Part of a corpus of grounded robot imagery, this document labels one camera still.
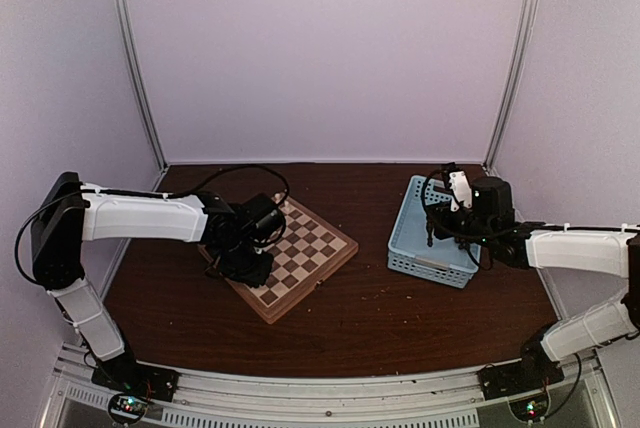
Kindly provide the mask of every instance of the blue plastic basket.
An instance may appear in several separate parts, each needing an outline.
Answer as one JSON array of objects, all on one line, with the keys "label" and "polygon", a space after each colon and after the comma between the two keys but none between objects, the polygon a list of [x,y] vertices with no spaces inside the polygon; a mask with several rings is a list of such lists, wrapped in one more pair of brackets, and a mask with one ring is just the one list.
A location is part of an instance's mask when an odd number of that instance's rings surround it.
[{"label": "blue plastic basket", "polygon": [[[476,274],[478,267],[460,250],[453,239],[433,239],[427,246],[426,216],[420,201],[424,176],[413,176],[404,196],[400,213],[389,239],[387,266],[395,271],[425,280],[464,288]],[[443,188],[441,181],[431,180],[427,187],[427,204],[451,200],[451,195],[439,193],[434,186]],[[480,246],[471,245],[471,253],[480,260]]]}]

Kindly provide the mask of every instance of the white wall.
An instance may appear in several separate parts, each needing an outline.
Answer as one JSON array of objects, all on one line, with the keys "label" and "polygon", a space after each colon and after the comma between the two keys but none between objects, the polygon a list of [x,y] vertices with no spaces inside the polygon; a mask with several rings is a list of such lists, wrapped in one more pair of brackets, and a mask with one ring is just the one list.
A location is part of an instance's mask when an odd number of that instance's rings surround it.
[{"label": "white wall", "polygon": [[[70,333],[53,301],[17,274],[17,229],[62,171],[141,189],[156,169],[112,0],[0,0],[0,20],[0,424],[23,428]],[[85,248],[98,286],[116,246]]]},{"label": "white wall", "polygon": [[521,0],[128,0],[166,157],[479,161]]},{"label": "white wall", "polygon": [[[497,161],[527,219],[640,222],[640,3],[540,0],[523,79]],[[579,312],[622,283],[553,270]],[[640,342],[601,351],[624,426],[636,427]]]}]

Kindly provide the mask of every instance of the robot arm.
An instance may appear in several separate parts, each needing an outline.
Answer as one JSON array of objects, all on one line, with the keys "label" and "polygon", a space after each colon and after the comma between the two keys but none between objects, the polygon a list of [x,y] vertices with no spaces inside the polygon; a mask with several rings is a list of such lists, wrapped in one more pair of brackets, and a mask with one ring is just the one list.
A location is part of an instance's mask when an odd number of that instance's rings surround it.
[{"label": "robot arm", "polygon": [[455,164],[438,172],[452,193],[451,202],[425,207],[428,243],[432,237],[477,243],[491,258],[514,268],[568,268],[607,273],[629,280],[629,289],[585,312],[560,320],[536,333],[522,347],[522,362],[508,374],[488,368],[480,373],[486,398],[505,396],[511,389],[536,388],[547,377],[562,376],[557,362],[590,347],[638,332],[640,328],[640,231],[518,223],[511,187],[497,177],[469,183]]},{"label": "robot arm", "polygon": [[[273,263],[273,256],[261,248],[278,230],[284,232],[278,206],[265,194],[244,204],[227,204],[213,193],[176,197],[127,192],[83,184],[76,173],[62,174],[31,226],[33,275],[89,345],[100,367],[98,375],[106,375],[102,383],[94,376],[94,382],[134,390],[144,385],[146,390],[146,382],[154,384],[161,370],[149,373],[136,362],[85,277],[80,262],[83,241],[162,238],[204,244],[216,256],[223,276],[257,287],[266,282]],[[175,386],[164,379],[162,386]]]}]

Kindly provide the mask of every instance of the brown table surface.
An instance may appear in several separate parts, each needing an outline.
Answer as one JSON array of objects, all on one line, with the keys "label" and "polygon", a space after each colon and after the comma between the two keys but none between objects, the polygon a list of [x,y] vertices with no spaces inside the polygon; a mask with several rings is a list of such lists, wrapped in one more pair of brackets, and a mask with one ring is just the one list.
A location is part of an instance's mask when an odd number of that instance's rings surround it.
[{"label": "brown table surface", "polygon": [[[106,299],[140,360],[259,376],[422,373],[518,357],[556,320],[535,270],[500,264],[459,290],[387,269],[387,241],[409,179],[429,165],[276,167],[292,197],[360,244],[359,253],[274,325],[207,278],[194,244],[134,240]],[[465,167],[470,178],[479,166]],[[195,185],[215,166],[174,166],[162,189]],[[280,190],[253,170],[210,187],[230,202]]]}]

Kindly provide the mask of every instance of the chessboard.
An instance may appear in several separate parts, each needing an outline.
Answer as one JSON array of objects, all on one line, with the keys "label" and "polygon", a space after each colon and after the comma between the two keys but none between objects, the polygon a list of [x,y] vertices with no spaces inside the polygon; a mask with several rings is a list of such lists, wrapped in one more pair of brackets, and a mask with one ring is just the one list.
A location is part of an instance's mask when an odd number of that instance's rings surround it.
[{"label": "chessboard", "polygon": [[[288,198],[280,207],[284,236],[266,251],[274,256],[267,282],[258,288],[227,280],[267,323],[275,323],[358,252],[358,244],[318,215]],[[200,251],[211,263],[204,246]]]}]

